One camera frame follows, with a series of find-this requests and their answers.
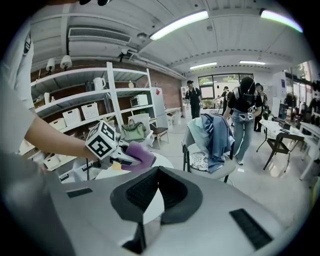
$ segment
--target black pants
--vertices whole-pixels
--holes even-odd
[[[260,120],[262,119],[262,115],[258,115],[255,119],[254,119],[254,130],[256,130],[257,125],[258,125],[258,131],[261,131],[261,126],[262,124],[260,123]]]
[[[199,104],[191,104],[191,115],[192,119],[200,117],[200,106]]]
[[[227,105],[228,105],[228,102],[227,102],[227,101],[224,101],[224,102],[223,102],[223,110],[222,110],[222,115],[224,115],[224,113],[226,112],[226,109],[227,109]]]

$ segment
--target person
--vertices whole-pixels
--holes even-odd
[[[254,129],[253,130],[257,133],[261,133],[262,124],[260,123],[260,120],[262,119],[263,113],[267,107],[267,95],[265,95],[265,93],[264,93],[264,87],[258,82],[255,84],[255,89],[256,89],[256,92],[258,93],[258,95],[260,95],[260,97],[261,97],[262,107],[261,107],[261,114],[258,115],[254,119]]]
[[[76,0],[51,1],[69,4]],[[25,138],[49,153],[97,160],[85,141],[67,136],[37,116],[31,95],[31,66],[34,44],[28,19],[16,33],[0,62],[0,150],[17,153]]]
[[[235,140],[233,152],[236,154],[239,150],[235,155],[239,165],[244,164],[244,156],[254,132],[254,118],[260,115],[261,108],[262,100],[256,91],[255,81],[248,76],[243,78],[240,86],[233,90],[223,115],[227,119],[233,109]]]
[[[230,97],[231,97],[231,92],[229,91],[229,87],[225,86],[223,88],[223,93],[221,94],[221,96],[218,96],[217,98],[214,99],[214,100],[218,100],[223,98],[222,115],[224,115],[224,113],[226,112],[228,100],[230,99]]]
[[[187,86],[189,90],[185,93],[185,99],[190,100],[191,106],[191,115],[192,119],[200,117],[200,108],[201,108],[201,92],[198,88],[194,87],[194,81],[187,81]]]

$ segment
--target purple sponge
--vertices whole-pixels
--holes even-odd
[[[156,161],[156,156],[148,151],[136,141],[131,141],[125,153],[133,158],[139,159],[141,164],[138,165],[122,165],[121,169],[126,171],[139,171],[150,168]]]

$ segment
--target white ceiling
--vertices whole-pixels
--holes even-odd
[[[190,67],[208,62],[239,65],[240,60],[262,61],[261,69],[277,72],[312,59],[303,34],[280,23],[262,19],[260,8],[288,15],[268,0],[113,0],[98,6],[96,0],[46,6],[31,21],[34,42],[32,70],[57,62],[67,53],[73,59],[117,58],[123,45],[101,41],[70,43],[70,27],[91,26],[121,31],[131,36],[126,47],[137,52],[130,61],[152,63],[171,74],[190,76]],[[152,41],[141,40],[185,15],[207,10],[210,18]]]

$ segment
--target white sneaker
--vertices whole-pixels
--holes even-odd
[[[236,162],[238,163],[238,165],[243,166],[244,165],[244,160],[242,159],[241,161],[238,159],[238,155],[235,155],[236,158]]]
[[[238,165],[240,165],[240,166],[243,166],[243,165],[244,165],[244,161],[243,161],[243,160],[240,161],[239,159],[237,159],[236,162],[237,162]]]

